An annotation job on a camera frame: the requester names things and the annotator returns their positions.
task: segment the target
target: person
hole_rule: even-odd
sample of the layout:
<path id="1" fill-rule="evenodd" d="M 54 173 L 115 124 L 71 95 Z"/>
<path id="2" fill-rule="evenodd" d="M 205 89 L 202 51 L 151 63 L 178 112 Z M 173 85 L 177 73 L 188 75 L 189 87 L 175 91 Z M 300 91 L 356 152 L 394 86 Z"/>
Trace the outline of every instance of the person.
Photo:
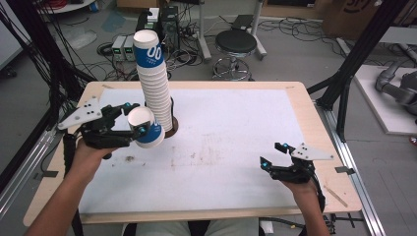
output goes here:
<path id="1" fill-rule="evenodd" d="M 28 228 L 25 235 L 66 235 L 84 190 L 94 177 L 102 158 L 114 150 L 116 150 L 116 148 L 95 149 L 88 147 L 83 139 L 80 139 L 77 144 L 73 165 L 70 171 L 32 225 Z M 306 184 L 292 184 L 286 182 L 283 182 L 283 184 L 292 192 L 294 200 L 305 219 L 309 236 L 329 235 L 328 228 L 326 227 L 320 211 L 314 183 L 310 181 Z M 247 229 L 256 228 L 256 233 L 247 235 L 258 235 L 258 226 L 253 226 L 252 222 L 254 221 L 251 220 L 251 218 L 212 220 L 208 227 L 207 235 L 236 235 L 232 234 L 230 229 L 245 229 L 245 227 Z M 175 230 L 175 227 L 177 227 L 177 229 L 180 227 L 179 230 L 181 230 L 183 226 L 187 226 L 184 222 L 172 222 L 172 224 L 163 222 L 157 223 L 156 225 L 161 230 L 166 230 L 168 228 L 170 230 L 174 228 Z M 147 226 L 150 226 L 152 229 L 155 228 L 155 224 L 144 224 L 140 225 L 139 229 L 147 231 Z"/>

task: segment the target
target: stool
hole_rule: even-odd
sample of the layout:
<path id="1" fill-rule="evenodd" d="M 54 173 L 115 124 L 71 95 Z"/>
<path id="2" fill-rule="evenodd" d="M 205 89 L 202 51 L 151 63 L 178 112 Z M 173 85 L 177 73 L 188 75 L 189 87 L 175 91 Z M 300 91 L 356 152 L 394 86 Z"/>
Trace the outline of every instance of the stool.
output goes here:
<path id="1" fill-rule="evenodd" d="M 229 57 L 221 58 L 213 65 L 213 79 L 220 78 L 226 81 L 252 80 L 248 64 L 236 58 L 247 57 L 254 53 L 257 41 L 251 34 L 239 29 L 223 31 L 215 37 L 215 47 Z"/>

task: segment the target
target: black stool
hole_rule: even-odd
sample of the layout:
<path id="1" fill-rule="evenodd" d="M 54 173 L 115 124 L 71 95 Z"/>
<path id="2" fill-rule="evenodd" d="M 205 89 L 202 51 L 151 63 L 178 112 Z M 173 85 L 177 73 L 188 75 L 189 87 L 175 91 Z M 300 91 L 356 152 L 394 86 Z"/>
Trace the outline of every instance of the black stool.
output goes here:
<path id="1" fill-rule="evenodd" d="M 215 37 L 215 47 L 229 57 L 219 59 L 212 67 L 214 80 L 216 78 L 226 81 L 251 80 L 252 74 L 248 64 L 236 58 L 247 57 L 254 53 L 257 41 L 251 34 L 239 29 L 223 31 Z"/>

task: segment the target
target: cup stack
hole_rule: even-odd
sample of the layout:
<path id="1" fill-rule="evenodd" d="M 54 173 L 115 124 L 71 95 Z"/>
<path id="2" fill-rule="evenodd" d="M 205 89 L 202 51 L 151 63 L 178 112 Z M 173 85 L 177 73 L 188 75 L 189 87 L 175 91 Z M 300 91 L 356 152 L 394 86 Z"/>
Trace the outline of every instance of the cup stack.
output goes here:
<path id="1" fill-rule="evenodd" d="M 134 35 L 136 69 L 144 91 L 147 107 L 163 129 L 172 127 L 171 96 L 168 88 L 166 64 L 155 31 L 143 29 Z"/>

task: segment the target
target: black pole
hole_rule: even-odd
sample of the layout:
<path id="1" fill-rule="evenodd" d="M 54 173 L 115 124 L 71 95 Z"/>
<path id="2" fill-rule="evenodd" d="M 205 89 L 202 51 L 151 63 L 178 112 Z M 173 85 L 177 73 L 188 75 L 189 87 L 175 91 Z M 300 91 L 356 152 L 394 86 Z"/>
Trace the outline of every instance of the black pole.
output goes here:
<path id="1" fill-rule="evenodd" d="M 328 87 L 317 100 L 317 104 L 327 110 L 332 110 L 334 103 L 341 96 L 336 131 L 343 141 L 350 83 L 407 2 L 408 0 L 385 0 L 332 79 L 308 88 L 308 92 L 312 93 Z"/>

